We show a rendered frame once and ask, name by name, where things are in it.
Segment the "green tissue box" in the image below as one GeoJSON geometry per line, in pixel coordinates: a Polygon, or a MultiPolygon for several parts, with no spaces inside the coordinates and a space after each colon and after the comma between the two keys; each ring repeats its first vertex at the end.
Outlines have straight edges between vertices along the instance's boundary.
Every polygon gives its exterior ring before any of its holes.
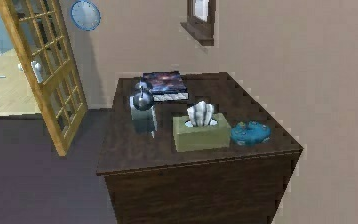
{"type": "Polygon", "coordinates": [[[230,145],[231,126],[212,104],[200,101],[187,115],[173,118],[173,138],[177,152],[217,149],[230,145]]]}

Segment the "book with galaxy cover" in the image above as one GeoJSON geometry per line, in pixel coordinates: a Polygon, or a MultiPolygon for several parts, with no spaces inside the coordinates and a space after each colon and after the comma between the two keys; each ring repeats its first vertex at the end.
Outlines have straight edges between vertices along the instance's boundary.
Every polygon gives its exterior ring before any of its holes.
{"type": "Polygon", "coordinates": [[[187,100],[188,90],[179,71],[144,73],[155,102],[187,100]]]}

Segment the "dark brown wooden cabinet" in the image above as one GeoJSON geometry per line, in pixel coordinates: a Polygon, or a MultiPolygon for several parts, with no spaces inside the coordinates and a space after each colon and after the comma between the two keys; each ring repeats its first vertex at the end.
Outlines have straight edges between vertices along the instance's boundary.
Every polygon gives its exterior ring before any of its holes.
{"type": "Polygon", "coordinates": [[[272,224],[302,146],[228,73],[188,74],[186,101],[155,106],[155,134],[136,133],[129,97],[134,78],[118,81],[97,173],[117,224],[272,224]],[[172,119],[201,100],[230,125],[254,120],[270,139],[251,147],[179,153],[172,119]]]}

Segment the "blue round dish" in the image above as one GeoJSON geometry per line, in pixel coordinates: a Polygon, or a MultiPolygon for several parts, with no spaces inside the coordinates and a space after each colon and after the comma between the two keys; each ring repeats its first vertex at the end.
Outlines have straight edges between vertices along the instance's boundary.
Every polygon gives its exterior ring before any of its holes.
{"type": "Polygon", "coordinates": [[[230,138],[238,144],[252,146],[270,139],[271,129],[257,121],[239,122],[231,129],[230,138]]]}

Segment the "brown framed window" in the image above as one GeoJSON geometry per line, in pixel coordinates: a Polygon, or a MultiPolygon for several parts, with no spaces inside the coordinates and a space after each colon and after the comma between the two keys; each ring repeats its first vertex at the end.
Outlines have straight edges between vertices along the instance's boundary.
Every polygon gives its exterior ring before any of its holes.
{"type": "Polygon", "coordinates": [[[201,46],[214,45],[216,0],[187,0],[187,17],[182,28],[201,46]]]}

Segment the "wooden glass-paned door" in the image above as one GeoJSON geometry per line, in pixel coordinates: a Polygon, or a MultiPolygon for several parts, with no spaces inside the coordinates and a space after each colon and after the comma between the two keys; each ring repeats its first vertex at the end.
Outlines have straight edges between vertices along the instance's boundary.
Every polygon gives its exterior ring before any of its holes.
{"type": "Polygon", "coordinates": [[[88,106],[59,0],[0,0],[0,17],[54,147],[64,157],[88,106]],[[42,66],[42,83],[32,61],[42,66]]]}

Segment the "blue round wall clock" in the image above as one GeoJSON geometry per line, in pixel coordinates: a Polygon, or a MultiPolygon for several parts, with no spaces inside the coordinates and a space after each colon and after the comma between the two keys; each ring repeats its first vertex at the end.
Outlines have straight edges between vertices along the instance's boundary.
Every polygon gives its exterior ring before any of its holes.
{"type": "Polygon", "coordinates": [[[101,13],[90,0],[76,0],[71,6],[70,16],[75,26],[83,31],[93,31],[101,22],[101,13]]]}

